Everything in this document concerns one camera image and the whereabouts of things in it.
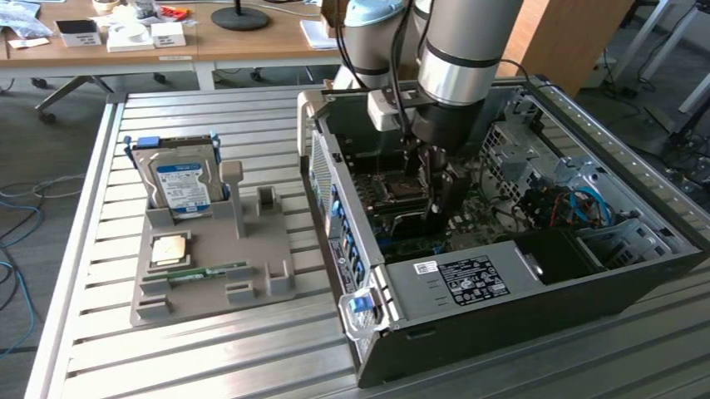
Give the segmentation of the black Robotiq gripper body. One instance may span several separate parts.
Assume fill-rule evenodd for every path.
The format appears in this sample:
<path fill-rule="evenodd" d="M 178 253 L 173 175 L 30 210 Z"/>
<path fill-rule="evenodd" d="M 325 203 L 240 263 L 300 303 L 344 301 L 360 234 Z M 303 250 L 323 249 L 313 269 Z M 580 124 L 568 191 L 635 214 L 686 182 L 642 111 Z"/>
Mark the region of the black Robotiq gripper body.
<path fill-rule="evenodd" d="M 467 106 L 436 103 L 417 107 L 411 123 L 409 150 L 436 147 L 447 155 L 456 154 L 469 139 L 484 102 L 480 100 Z"/>

